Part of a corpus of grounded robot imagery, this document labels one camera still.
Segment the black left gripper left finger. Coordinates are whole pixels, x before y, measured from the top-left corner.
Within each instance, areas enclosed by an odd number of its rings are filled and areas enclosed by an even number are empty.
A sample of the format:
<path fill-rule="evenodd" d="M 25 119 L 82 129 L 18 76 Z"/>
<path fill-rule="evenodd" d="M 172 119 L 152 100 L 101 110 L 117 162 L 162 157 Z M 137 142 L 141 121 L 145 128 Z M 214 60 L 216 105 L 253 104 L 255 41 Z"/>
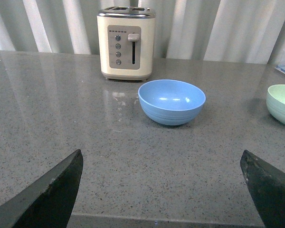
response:
<path fill-rule="evenodd" d="M 65 228 L 77 197 L 83 156 L 76 150 L 0 206 L 0 228 Z"/>

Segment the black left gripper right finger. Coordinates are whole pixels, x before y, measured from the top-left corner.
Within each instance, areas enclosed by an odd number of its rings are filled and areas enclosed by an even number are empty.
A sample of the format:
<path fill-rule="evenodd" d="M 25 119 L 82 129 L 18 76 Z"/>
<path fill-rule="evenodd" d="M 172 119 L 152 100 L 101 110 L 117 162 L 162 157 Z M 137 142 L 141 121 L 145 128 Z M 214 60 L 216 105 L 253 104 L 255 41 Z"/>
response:
<path fill-rule="evenodd" d="M 285 228 L 285 173 L 248 150 L 240 167 L 264 226 Z"/>

